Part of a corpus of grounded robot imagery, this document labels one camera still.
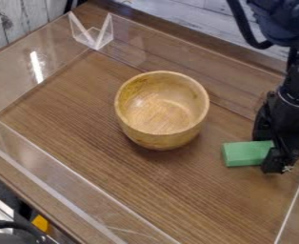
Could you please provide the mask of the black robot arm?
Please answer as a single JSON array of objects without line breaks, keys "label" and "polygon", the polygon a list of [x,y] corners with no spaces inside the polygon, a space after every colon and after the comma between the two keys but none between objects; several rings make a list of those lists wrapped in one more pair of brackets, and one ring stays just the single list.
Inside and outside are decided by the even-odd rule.
[{"label": "black robot arm", "polygon": [[285,173],[299,160],[299,0],[246,0],[259,32],[271,44],[287,47],[285,79],[266,94],[253,128],[255,141],[269,140],[259,168]]}]

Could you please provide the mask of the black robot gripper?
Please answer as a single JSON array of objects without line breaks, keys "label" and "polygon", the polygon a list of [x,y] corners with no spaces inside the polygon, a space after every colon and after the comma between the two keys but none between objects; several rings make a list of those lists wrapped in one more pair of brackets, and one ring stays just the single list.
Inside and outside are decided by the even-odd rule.
[{"label": "black robot gripper", "polygon": [[259,169],[263,173],[290,172],[299,160],[299,106],[289,104],[277,92],[266,94],[254,120],[254,141],[274,139],[277,148],[270,148]]}]

